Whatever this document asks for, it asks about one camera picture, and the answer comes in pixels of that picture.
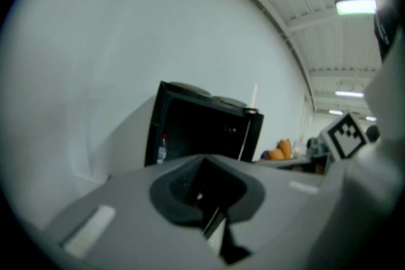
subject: ceiling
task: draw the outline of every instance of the ceiling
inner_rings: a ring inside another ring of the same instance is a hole
[[[337,97],[335,91],[362,92],[381,66],[372,15],[339,16],[336,0],[258,1],[296,52],[314,109],[370,116],[363,99]]]

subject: fluorescent light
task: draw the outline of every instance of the fluorescent light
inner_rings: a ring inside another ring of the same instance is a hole
[[[343,115],[343,112],[342,111],[334,111],[334,110],[331,110],[331,111],[329,111],[329,114],[332,114],[332,115]]]
[[[353,92],[353,91],[336,91],[335,95],[341,95],[344,97],[356,97],[356,98],[363,98],[365,96],[361,92]]]
[[[339,15],[375,14],[375,0],[341,0],[336,2]]]

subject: white curved wall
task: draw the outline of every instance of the white curved wall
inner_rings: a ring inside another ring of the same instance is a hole
[[[15,211],[43,228],[104,180],[87,162],[94,65],[120,0],[17,0],[1,35],[1,182]]]
[[[255,158],[298,137],[304,80],[249,0],[19,0],[1,54],[2,183],[40,228],[108,173],[142,167],[160,80],[244,102],[257,83]]]

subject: ceiling beam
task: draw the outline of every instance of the ceiling beam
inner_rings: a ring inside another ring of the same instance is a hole
[[[358,78],[372,79],[377,71],[355,71],[355,70],[318,70],[310,71],[311,78]]]
[[[316,102],[313,100],[313,84],[311,83],[311,78],[309,77],[309,69],[306,66],[306,62],[304,59],[304,54],[302,53],[301,48],[298,46],[296,40],[292,37],[292,34],[290,33],[289,28],[285,24],[284,19],[280,16],[280,14],[277,12],[275,7],[269,2],[269,0],[255,0],[255,3],[258,2],[261,7],[263,8],[263,11],[267,11],[268,15],[271,17],[271,22],[274,24],[274,26],[280,29],[280,31],[286,36],[285,41],[289,41],[291,44],[291,53],[294,56],[294,59],[298,61],[298,64],[300,66],[300,70],[302,73],[302,77],[305,79],[306,85],[307,85],[307,91],[309,92],[309,98],[311,99],[312,102],[312,107],[313,111],[316,111]]]
[[[315,111],[315,113],[316,114],[325,114],[325,115],[329,115],[329,116],[334,116],[334,115],[331,115],[328,110],[324,110],[324,109],[318,109],[317,111]],[[355,118],[357,118],[358,120],[365,121],[365,122],[369,123],[370,125],[375,124],[375,122],[366,120],[366,117],[369,116],[370,114],[363,114],[363,113],[361,113],[361,114],[353,114],[352,113],[352,115]]]
[[[343,102],[349,102],[349,101],[361,102],[361,101],[364,101],[364,98],[339,96],[339,95],[335,95],[335,92],[315,91],[314,95],[315,95],[316,98],[330,98],[330,99],[336,99],[336,100],[343,101]]]
[[[287,22],[287,27],[290,32],[298,32],[307,27],[332,23],[338,17],[340,16],[337,14],[336,8],[331,8],[290,20]]]
[[[339,104],[317,102],[317,111],[323,110],[323,111],[329,112],[329,110],[331,110],[331,109],[338,110],[338,111],[352,111],[352,112],[357,112],[357,113],[365,115],[365,116],[372,116],[372,113],[368,107],[359,106],[352,102],[347,102],[347,103],[340,102]]]

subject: plastic bottle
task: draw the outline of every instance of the plastic bottle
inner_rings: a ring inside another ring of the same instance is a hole
[[[162,135],[162,141],[160,142],[159,149],[158,149],[158,164],[163,164],[166,161],[167,155],[167,144],[166,144],[167,134]]]

